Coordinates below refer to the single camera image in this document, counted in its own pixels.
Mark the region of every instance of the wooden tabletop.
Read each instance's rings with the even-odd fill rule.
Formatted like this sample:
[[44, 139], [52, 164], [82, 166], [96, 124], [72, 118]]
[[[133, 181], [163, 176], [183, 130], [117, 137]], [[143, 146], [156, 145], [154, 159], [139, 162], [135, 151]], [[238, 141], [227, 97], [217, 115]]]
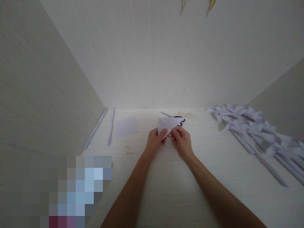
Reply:
[[[210, 172], [268, 227], [304, 227], [304, 186], [274, 158], [267, 160], [285, 179], [282, 187], [255, 156], [249, 155], [229, 131], [203, 109], [116, 109], [113, 135], [107, 146], [111, 112], [108, 111], [83, 155], [112, 156], [112, 181], [86, 227], [100, 227], [128, 180], [148, 133], [158, 117], [184, 116], [196, 156]], [[116, 139], [115, 121], [136, 117], [140, 132]], [[138, 227], [220, 227], [190, 169], [171, 141], [152, 162], [137, 220]]]

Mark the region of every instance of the hand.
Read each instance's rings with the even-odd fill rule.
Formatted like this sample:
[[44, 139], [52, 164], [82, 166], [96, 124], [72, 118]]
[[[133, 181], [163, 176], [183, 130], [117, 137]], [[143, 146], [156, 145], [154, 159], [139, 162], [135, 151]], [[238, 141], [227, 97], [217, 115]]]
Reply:
[[180, 126], [176, 126], [172, 129], [170, 135], [172, 142], [176, 146], [179, 156], [185, 162], [195, 157], [191, 146], [190, 134], [188, 133], [188, 131], [186, 131]]
[[166, 143], [167, 138], [162, 138], [166, 135], [167, 129], [164, 129], [159, 135], [157, 135], [158, 128], [155, 128], [149, 132], [147, 145], [144, 153], [152, 154], [153, 158], [156, 155], [158, 148]]

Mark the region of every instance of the wood grain wall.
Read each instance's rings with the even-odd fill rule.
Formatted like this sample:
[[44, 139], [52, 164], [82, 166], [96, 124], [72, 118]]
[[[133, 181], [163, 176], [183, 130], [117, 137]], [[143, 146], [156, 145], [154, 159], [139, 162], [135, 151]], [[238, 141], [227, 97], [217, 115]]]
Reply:
[[38, 0], [0, 7], [1, 152], [81, 155], [102, 102]]
[[107, 107], [248, 103], [304, 56], [303, 0], [41, 0]]
[[304, 58], [250, 102], [283, 135], [304, 142]]

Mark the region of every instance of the paper triangle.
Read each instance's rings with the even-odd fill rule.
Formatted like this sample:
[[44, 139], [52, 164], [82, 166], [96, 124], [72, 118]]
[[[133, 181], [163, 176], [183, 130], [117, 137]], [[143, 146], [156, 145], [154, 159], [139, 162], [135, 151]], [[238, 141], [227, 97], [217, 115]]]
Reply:
[[162, 138], [162, 140], [170, 133], [172, 128], [175, 128], [177, 125], [182, 122], [184, 118], [180, 117], [159, 117], [158, 118], [158, 134], [162, 132], [162, 130], [167, 129], [166, 135]]

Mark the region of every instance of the folded paper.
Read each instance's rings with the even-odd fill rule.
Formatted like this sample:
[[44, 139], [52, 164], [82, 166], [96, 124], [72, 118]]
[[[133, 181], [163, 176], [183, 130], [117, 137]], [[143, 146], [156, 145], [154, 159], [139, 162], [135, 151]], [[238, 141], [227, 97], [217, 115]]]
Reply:
[[184, 118], [180, 117], [159, 117], [158, 118], [158, 134], [162, 132], [162, 130], [167, 129], [167, 134], [170, 133], [172, 128], [175, 128], [177, 125], [179, 125]]
[[225, 130], [230, 130], [244, 148], [254, 154], [260, 162], [283, 186], [285, 181], [262, 157], [256, 149], [256, 143], [264, 152], [263, 156], [275, 157], [301, 184], [304, 185], [304, 144], [290, 136], [281, 135], [276, 128], [261, 116], [261, 111], [254, 111], [249, 105], [224, 104], [206, 109], [212, 112], [218, 122], [223, 122]]

